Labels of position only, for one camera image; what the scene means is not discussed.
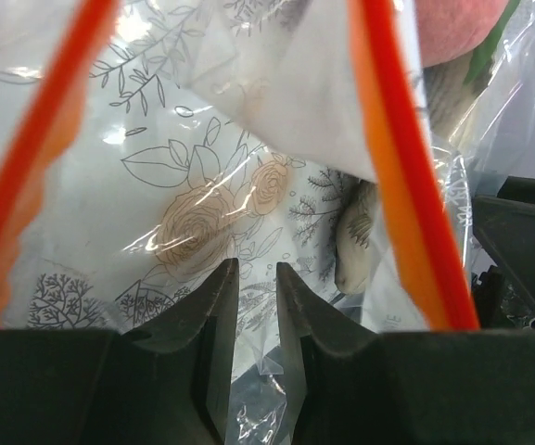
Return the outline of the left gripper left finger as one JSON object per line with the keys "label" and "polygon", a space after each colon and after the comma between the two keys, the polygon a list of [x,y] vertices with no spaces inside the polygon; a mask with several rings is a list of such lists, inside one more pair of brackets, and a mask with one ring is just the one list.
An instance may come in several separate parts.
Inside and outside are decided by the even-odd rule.
{"label": "left gripper left finger", "polygon": [[0,444],[222,444],[239,293],[223,261],[137,328],[0,330]]}

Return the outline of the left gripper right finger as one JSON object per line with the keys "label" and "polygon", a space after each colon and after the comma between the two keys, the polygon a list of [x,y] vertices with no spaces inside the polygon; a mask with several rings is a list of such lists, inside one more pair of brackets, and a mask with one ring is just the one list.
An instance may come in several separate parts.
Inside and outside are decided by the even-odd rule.
{"label": "left gripper right finger", "polygon": [[276,301],[295,444],[535,444],[535,330],[375,333],[287,263]]}

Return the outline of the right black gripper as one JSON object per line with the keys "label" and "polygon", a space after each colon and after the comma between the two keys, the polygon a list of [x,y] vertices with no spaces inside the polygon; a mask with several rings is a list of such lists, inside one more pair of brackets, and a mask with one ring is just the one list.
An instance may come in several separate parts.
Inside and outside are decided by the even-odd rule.
{"label": "right black gripper", "polygon": [[472,199],[473,234],[535,313],[535,179],[510,176]]}

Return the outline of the clear zip top bag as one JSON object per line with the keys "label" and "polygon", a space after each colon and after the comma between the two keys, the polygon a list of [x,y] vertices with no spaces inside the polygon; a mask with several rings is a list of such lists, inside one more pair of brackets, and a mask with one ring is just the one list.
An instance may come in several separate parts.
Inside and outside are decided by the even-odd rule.
{"label": "clear zip top bag", "polygon": [[0,1],[0,444],[535,443],[469,293],[535,1]]}

